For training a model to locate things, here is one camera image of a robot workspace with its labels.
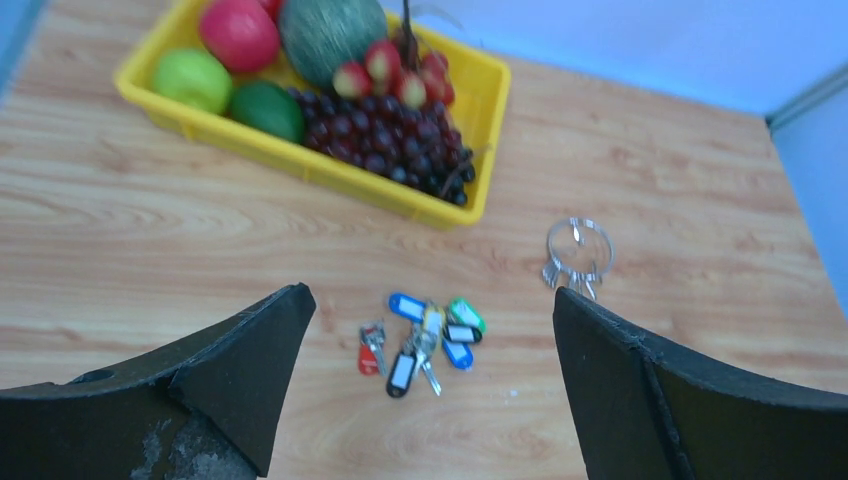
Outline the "yellow tagged key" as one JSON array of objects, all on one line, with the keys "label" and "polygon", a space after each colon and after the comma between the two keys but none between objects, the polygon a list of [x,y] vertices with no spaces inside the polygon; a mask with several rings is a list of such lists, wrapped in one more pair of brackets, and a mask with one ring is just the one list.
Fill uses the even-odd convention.
[{"label": "yellow tagged key", "polygon": [[447,312],[442,306],[428,302],[422,312],[422,329],[432,333],[437,340],[440,340],[447,318]]}]

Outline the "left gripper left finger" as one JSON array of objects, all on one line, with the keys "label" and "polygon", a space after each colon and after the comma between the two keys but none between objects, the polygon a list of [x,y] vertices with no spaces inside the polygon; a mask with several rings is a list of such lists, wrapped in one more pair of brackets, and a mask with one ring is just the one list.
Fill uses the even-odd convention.
[{"label": "left gripper left finger", "polygon": [[66,384],[1,393],[5,479],[258,479],[268,474],[308,286]]}]

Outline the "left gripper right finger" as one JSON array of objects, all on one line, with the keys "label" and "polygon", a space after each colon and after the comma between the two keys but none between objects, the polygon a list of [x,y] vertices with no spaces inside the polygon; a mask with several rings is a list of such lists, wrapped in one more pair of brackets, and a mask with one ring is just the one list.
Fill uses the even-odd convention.
[{"label": "left gripper right finger", "polygon": [[843,479],[847,398],[747,370],[566,288],[553,328],[591,479]]}]

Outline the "large silver keyring with clips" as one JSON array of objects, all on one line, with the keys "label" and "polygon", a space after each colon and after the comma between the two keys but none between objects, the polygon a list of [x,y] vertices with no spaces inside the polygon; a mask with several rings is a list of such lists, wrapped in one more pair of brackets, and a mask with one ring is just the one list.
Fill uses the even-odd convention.
[{"label": "large silver keyring with clips", "polygon": [[597,222],[567,217],[551,226],[546,245],[548,261],[541,278],[551,289],[564,286],[597,300],[597,288],[611,271],[616,250],[611,237]]}]

